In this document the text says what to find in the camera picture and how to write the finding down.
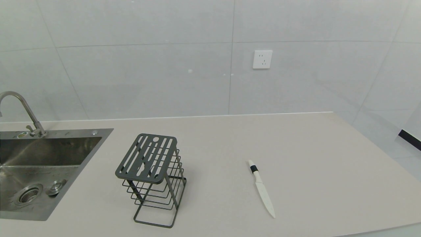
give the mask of sink rim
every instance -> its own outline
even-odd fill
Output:
[[[100,137],[101,139],[95,145],[95,147],[90,151],[90,153],[85,157],[83,162],[78,166],[76,171],[72,174],[71,178],[67,180],[66,185],[63,186],[61,191],[57,194],[54,198],[54,203],[51,205],[49,209],[42,213],[31,213],[31,212],[16,212],[16,211],[5,211],[0,210],[0,218],[1,219],[18,219],[18,220],[32,220],[32,221],[46,221],[58,203],[61,201],[63,196],[67,193],[70,186],[73,182],[77,179],[79,174],[94,156],[94,154],[99,150],[102,146],[104,141],[108,138],[108,136],[113,131],[113,128],[102,128],[102,129],[69,129],[69,130],[49,130],[48,134],[43,138],[31,137],[29,135],[25,135],[21,138],[18,138],[18,135],[24,133],[26,131],[0,131],[0,140],[29,140],[29,139],[54,139],[54,138],[83,138],[83,137]]]

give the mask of faucet spout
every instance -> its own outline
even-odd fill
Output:
[[[25,108],[25,110],[28,113],[29,117],[31,118],[32,122],[34,123],[35,130],[31,134],[32,135],[39,135],[40,137],[43,137],[43,136],[47,135],[47,132],[44,130],[41,123],[35,117],[34,113],[32,112],[31,108],[29,107],[28,103],[23,98],[23,96],[20,95],[19,93],[12,92],[12,91],[0,93],[0,105],[1,105],[1,102],[4,99],[4,97],[6,97],[8,95],[16,97],[22,103],[23,107]]]

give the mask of faucet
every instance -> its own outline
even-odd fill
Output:
[[[32,122],[34,123],[35,130],[33,130],[30,125],[26,126],[26,128],[29,129],[29,131],[31,131],[29,135],[31,135],[32,137],[38,136],[40,138],[46,136],[47,131],[44,130],[41,123],[37,120],[34,113],[32,112],[31,108],[29,108],[29,105],[26,102],[26,100],[19,93],[12,92],[12,91],[0,93],[0,104],[1,104],[1,101],[3,100],[3,98],[8,96],[8,95],[13,95],[14,97],[18,98],[18,100],[22,103],[25,110],[27,111],[27,113],[28,113],[29,117],[31,118]]]

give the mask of black strip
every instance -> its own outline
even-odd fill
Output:
[[[413,135],[407,133],[405,130],[401,130],[399,136],[421,151],[421,141],[415,138]]]
[[[250,166],[251,172],[254,173],[255,171],[258,171],[257,167],[255,165]]]

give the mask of ceramic knife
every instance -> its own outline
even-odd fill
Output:
[[[256,178],[256,187],[259,191],[260,197],[262,198],[262,201],[264,203],[264,206],[270,213],[270,215],[275,218],[275,210],[273,209],[272,202],[270,201],[269,194],[266,191],[266,188],[262,182],[262,179],[260,178],[259,170],[257,169],[256,165],[253,163],[253,161],[249,160],[248,164],[250,165],[251,172],[254,174],[254,177]]]

